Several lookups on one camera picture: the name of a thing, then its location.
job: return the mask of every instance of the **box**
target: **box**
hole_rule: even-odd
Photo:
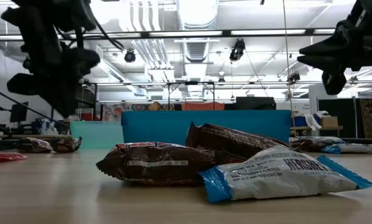
[[[320,120],[320,125],[323,129],[334,128],[338,129],[338,117],[323,117]]]

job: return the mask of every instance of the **ceiling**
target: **ceiling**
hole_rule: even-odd
[[[102,16],[110,19],[107,23],[102,24],[106,32],[121,32],[119,26],[119,11],[118,5],[115,2],[99,2],[99,7],[94,6],[93,11],[98,20]],[[159,3],[159,23],[162,30],[179,30],[179,23],[175,1],[158,1]],[[218,7],[218,15],[216,19],[215,29],[283,29],[284,11],[282,1],[267,0],[263,6],[259,5],[260,0],[220,0]],[[292,28],[334,28],[338,21],[346,19],[354,1],[351,0],[285,0],[286,3],[286,26]],[[2,4],[10,4],[9,1],[3,1]],[[0,5],[0,14],[7,6]],[[195,8],[195,13],[198,15],[198,5]],[[0,19],[0,34],[18,34],[16,27],[6,24]],[[224,78],[227,82],[248,82],[257,81],[258,77],[261,81],[286,81],[286,69],[290,65],[292,72],[298,71],[301,74],[301,80],[319,81],[321,80],[320,72],[310,72],[307,66],[301,63],[296,63],[296,58],[299,55],[298,50],[308,46],[311,43],[319,42],[326,37],[288,37],[287,44],[285,37],[247,37],[244,38],[246,50],[240,61],[230,64],[228,59],[230,48],[235,44],[236,38],[217,38],[219,42],[210,43],[208,57],[205,60],[207,65],[206,75],[204,80],[217,81],[220,77],[219,72],[224,73]],[[130,40],[122,40],[121,43],[126,49],[133,49]],[[11,52],[14,56],[22,56],[22,54],[14,49],[22,43],[11,42]],[[88,43],[91,49],[95,49],[98,45],[103,49],[104,59],[115,70],[123,74],[126,82],[149,82],[148,76],[145,75],[145,61],[136,52],[136,61],[126,63],[124,54],[107,40],[94,40]],[[188,79],[188,74],[185,72],[185,62],[188,62],[182,51],[182,45],[174,42],[174,39],[164,39],[164,45],[167,50],[167,55],[171,65],[174,67],[174,78],[177,81]],[[372,68],[362,68],[362,70],[371,71]],[[350,70],[346,71],[346,76],[353,73]],[[92,82],[117,82],[100,68],[93,69],[88,78]],[[362,80],[372,80],[372,73],[365,76]],[[230,89],[231,86],[218,86],[217,88]],[[246,88],[243,85],[234,86],[233,89]],[[249,86],[247,88],[261,88],[261,86]],[[279,91],[273,89],[273,93],[284,92],[286,86],[279,87]],[[302,86],[298,90],[306,91],[307,86]],[[372,88],[372,85],[360,86],[360,91],[366,91]],[[148,91],[157,91],[159,89],[149,88]],[[130,91],[121,86],[112,88],[102,88],[101,91]],[[187,92],[187,88],[181,88],[180,91]],[[245,95],[245,91],[240,91],[240,94]]]

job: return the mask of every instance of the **blue panel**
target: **blue panel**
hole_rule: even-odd
[[[190,123],[205,123],[256,133],[288,142],[291,111],[129,111],[121,114],[125,142],[185,144]]]
[[[120,122],[74,121],[70,126],[72,138],[82,137],[81,149],[111,149],[124,143]]]

